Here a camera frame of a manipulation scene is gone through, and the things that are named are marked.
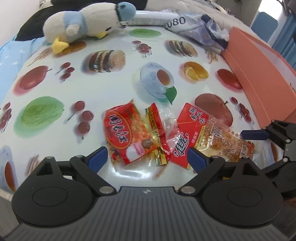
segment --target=light blue bedding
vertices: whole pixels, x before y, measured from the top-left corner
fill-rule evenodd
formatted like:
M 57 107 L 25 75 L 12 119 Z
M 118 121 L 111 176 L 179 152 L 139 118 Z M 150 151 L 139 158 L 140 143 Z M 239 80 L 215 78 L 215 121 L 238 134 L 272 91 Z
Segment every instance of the light blue bedding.
M 45 38 L 15 41 L 11 38 L 0 48 L 0 104 L 26 60 L 39 48 Z

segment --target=ribbed surface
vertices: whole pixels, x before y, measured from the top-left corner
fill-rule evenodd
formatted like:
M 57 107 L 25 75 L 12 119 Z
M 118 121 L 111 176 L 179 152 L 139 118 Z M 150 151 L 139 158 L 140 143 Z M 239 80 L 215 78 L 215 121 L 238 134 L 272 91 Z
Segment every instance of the ribbed surface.
M 24 224 L 7 241 L 285 241 L 273 225 L 236 229 L 220 224 L 194 198 L 173 188 L 128 188 L 99 198 L 79 221 L 55 229 Z

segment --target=white plush toy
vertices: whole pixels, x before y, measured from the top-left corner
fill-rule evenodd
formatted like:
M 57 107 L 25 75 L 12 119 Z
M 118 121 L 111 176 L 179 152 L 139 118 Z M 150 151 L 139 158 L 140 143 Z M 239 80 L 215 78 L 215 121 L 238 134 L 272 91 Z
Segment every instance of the white plush toy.
M 44 23 L 43 33 L 46 40 L 52 43 L 53 53 L 58 54 L 79 38 L 105 37 L 121 21 L 131 20 L 135 13 L 135 6 L 128 2 L 94 3 L 79 12 L 64 11 L 50 16 Z

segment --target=blue curtain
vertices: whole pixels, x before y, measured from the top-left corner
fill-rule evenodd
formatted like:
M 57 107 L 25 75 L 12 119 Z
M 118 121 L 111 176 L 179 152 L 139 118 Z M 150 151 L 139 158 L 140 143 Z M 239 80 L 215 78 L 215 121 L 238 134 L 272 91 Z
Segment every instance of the blue curtain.
M 296 32 L 296 17 L 290 14 L 272 48 L 283 56 L 296 70 L 296 43 L 293 34 Z

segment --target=yellow beak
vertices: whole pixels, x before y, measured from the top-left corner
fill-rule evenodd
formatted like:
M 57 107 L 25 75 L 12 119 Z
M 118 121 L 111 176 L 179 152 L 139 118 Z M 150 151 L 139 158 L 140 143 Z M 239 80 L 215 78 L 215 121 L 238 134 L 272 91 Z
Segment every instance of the yellow beak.
M 101 32 L 101 33 L 97 34 L 96 37 L 97 37 L 98 39 L 102 39 L 102 38 L 104 38 L 106 35 L 107 35 L 106 31 L 104 31 L 104 32 Z

